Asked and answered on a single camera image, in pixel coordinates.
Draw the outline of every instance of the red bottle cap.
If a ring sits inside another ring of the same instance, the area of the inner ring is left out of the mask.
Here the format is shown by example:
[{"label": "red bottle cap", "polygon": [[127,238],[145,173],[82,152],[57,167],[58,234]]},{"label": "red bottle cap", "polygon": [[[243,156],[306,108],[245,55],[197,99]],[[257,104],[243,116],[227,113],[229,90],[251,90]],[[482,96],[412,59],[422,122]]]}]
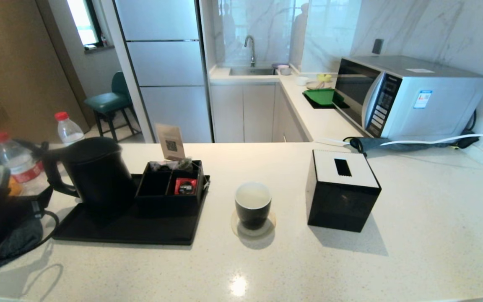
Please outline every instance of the red bottle cap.
[{"label": "red bottle cap", "polygon": [[58,120],[59,122],[67,118],[68,118],[68,113],[66,113],[65,111],[58,112],[55,114],[55,119]]},{"label": "red bottle cap", "polygon": [[0,143],[5,143],[10,139],[7,132],[0,132]]}]

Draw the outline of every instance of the microwave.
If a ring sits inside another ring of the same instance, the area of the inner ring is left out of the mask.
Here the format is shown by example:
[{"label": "microwave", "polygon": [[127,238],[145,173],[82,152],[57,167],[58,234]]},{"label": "microwave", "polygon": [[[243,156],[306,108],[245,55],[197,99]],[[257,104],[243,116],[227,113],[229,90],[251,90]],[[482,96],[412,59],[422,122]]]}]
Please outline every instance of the microwave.
[{"label": "microwave", "polygon": [[404,56],[343,57],[333,103],[367,136],[438,140],[462,134],[483,75]]}]

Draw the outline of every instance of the black mug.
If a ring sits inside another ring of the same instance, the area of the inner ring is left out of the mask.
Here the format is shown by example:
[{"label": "black mug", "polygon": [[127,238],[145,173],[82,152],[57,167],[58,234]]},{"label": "black mug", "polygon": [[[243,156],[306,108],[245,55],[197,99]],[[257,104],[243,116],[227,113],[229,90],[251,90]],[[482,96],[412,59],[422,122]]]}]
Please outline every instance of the black mug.
[{"label": "black mug", "polygon": [[[48,151],[43,163],[54,190],[80,197],[88,210],[116,213],[133,203],[136,185],[121,156],[122,148],[110,138],[90,138]],[[62,162],[73,182],[65,184],[57,169]]]},{"label": "black mug", "polygon": [[272,195],[268,187],[257,182],[241,185],[234,195],[236,212],[247,229],[261,228],[270,214]]}]

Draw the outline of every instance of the microwave control panel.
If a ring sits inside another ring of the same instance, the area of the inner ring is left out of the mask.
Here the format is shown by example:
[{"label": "microwave control panel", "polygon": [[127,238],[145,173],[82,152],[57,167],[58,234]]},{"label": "microwave control panel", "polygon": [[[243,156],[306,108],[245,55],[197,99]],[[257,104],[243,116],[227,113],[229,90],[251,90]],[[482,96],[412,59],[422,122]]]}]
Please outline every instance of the microwave control panel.
[{"label": "microwave control panel", "polygon": [[375,107],[372,110],[372,116],[369,119],[370,124],[368,124],[368,128],[366,129],[375,138],[381,136],[401,83],[402,79],[388,74],[385,75]]}]

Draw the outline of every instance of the window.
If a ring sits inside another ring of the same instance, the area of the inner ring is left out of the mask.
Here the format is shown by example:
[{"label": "window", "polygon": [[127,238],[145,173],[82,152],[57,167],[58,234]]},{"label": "window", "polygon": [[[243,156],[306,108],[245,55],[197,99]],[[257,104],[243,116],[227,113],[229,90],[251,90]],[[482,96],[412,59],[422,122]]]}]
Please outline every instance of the window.
[{"label": "window", "polygon": [[92,0],[67,0],[83,46],[103,46]]}]

